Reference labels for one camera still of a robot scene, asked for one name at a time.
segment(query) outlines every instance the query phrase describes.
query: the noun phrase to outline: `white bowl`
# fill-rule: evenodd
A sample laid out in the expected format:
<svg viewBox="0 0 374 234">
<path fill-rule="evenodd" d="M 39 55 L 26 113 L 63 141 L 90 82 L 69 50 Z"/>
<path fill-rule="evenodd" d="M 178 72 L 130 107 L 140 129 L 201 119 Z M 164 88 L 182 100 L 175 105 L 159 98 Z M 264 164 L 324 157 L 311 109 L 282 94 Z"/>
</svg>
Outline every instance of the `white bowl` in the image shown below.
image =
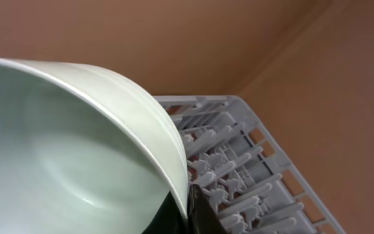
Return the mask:
<svg viewBox="0 0 374 234">
<path fill-rule="evenodd" d="M 0 233 L 141 233 L 169 191 L 187 219 L 187 188 L 180 136 L 137 84 L 0 58 Z"/>
</svg>

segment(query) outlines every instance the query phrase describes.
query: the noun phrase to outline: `brown background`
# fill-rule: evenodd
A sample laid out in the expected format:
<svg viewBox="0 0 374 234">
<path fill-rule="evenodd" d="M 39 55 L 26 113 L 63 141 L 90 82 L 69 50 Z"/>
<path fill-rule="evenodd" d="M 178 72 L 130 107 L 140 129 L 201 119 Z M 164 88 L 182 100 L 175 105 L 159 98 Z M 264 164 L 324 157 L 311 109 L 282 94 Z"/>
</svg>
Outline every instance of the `brown background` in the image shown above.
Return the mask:
<svg viewBox="0 0 374 234">
<path fill-rule="evenodd" d="M 374 233 L 374 1 L 0 0 L 0 57 L 239 94 L 348 233 Z"/>
</svg>

